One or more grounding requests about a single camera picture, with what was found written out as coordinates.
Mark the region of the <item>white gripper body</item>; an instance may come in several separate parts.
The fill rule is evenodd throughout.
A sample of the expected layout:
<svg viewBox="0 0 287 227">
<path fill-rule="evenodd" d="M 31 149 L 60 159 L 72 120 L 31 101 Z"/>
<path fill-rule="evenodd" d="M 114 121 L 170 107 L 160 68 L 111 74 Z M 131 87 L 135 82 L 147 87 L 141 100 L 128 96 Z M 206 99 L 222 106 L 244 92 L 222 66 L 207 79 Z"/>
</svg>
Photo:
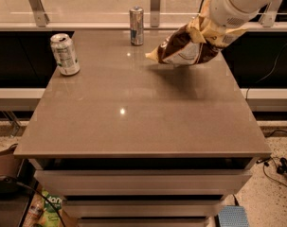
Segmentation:
<svg viewBox="0 0 287 227">
<path fill-rule="evenodd" d="M 209 19 L 224 28 L 237 28 L 258 14 L 259 9 L 243 11 L 232 4 L 231 0 L 210 0 Z"/>
</svg>

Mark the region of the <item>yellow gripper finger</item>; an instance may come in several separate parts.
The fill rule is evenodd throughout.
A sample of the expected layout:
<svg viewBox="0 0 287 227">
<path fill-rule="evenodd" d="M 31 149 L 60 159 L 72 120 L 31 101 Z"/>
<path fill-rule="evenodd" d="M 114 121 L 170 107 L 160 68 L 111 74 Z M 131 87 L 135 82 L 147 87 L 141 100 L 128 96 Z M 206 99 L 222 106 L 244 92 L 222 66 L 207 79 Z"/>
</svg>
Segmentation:
<svg viewBox="0 0 287 227">
<path fill-rule="evenodd" d="M 201 23 L 201 32 L 206 41 L 211 45 L 218 48 L 226 48 L 240 38 L 246 30 L 242 28 L 217 26 L 211 20 L 205 18 Z"/>
<path fill-rule="evenodd" d="M 206 0 L 203 5 L 201 12 L 193 18 L 186 26 L 186 32 L 190 36 L 191 41 L 195 44 L 205 44 L 206 40 L 202 34 L 204 29 L 203 22 L 209 15 L 209 4 L 210 0 Z"/>
</svg>

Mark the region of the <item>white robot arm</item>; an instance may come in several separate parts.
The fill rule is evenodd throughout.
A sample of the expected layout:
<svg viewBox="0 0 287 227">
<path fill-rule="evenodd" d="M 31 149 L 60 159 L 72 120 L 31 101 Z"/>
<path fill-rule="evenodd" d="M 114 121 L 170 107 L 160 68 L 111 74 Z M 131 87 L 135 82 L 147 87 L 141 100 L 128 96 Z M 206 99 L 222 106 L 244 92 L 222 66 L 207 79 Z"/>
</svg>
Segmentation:
<svg viewBox="0 0 287 227">
<path fill-rule="evenodd" d="M 206 0 L 186 31 L 194 44 L 225 48 L 245 33 L 242 27 L 265 5 L 277 0 Z"/>
</svg>

